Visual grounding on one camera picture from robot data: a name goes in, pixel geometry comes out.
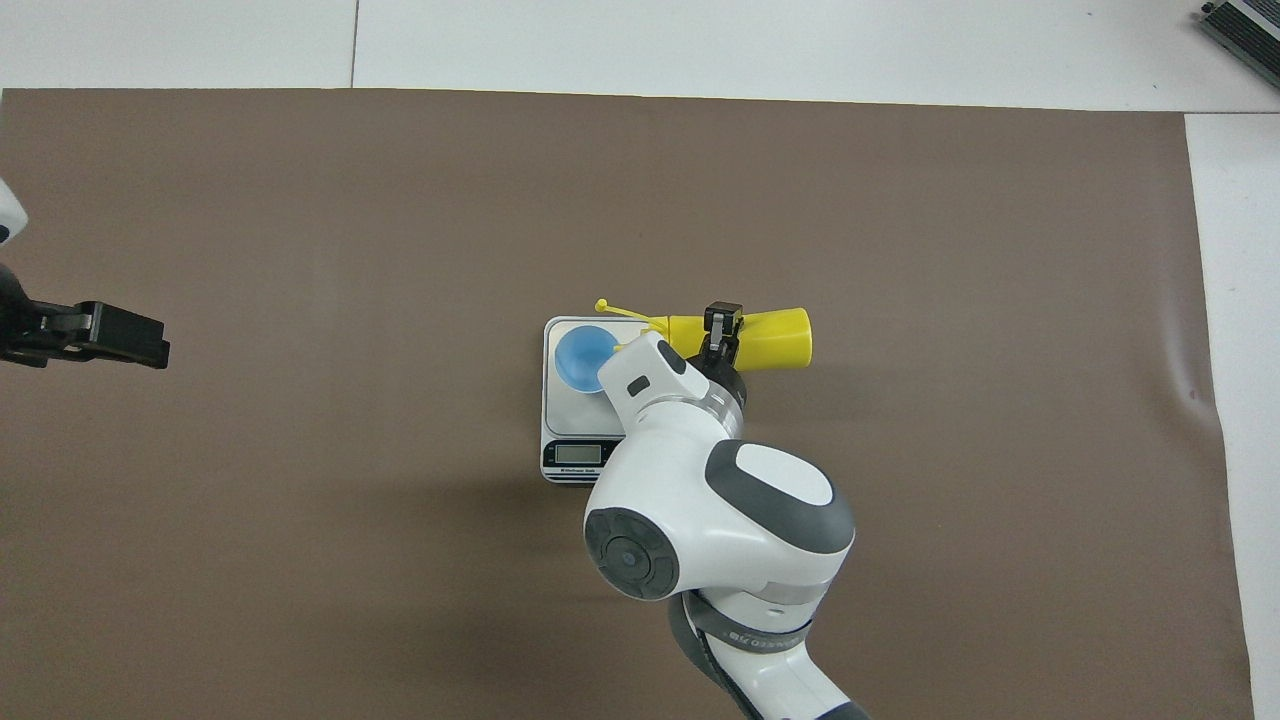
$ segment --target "brown mat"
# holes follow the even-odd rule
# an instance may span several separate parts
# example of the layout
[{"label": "brown mat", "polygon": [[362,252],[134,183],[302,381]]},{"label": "brown mat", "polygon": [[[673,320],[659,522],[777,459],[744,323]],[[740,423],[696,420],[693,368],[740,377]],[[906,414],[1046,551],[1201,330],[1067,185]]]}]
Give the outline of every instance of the brown mat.
[{"label": "brown mat", "polygon": [[12,91],[0,252],[168,325],[0,366],[0,716],[735,717],[536,466],[600,295],[808,306],[748,377],[858,542],[877,720],[1252,715],[1183,120],[396,91]]}]

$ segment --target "yellow object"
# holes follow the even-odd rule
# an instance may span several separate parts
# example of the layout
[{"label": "yellow object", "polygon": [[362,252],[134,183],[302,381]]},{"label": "yellow object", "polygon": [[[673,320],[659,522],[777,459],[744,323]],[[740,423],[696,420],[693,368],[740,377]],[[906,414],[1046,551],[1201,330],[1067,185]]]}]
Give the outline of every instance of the yellow object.
[{"label": "yellow object", "polygon": [[[650,318],[612,307],[603,297],[595,301],[595,310],[649,323],[649,329],[662,333],[681,357],[698,355],[707,334],[701,315]],[[737,361],[733,366],[739,370],[808,368],[813,360],[813,328],[809,324],[809,313],[804,307],[742,315],[742,329],[737,337]]]}]

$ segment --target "blue cup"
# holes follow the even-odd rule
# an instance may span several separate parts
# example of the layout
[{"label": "blue cup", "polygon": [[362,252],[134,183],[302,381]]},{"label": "blue cup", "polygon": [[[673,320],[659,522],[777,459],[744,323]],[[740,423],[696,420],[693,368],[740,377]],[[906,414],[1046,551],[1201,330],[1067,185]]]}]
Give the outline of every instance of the blue cup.
[{"label": "blue cup", "polygon": [[577,392],[600,392],[598,373],[617,345],[618,338],[599,325],[576,327],[556,346],[556,374]]}]

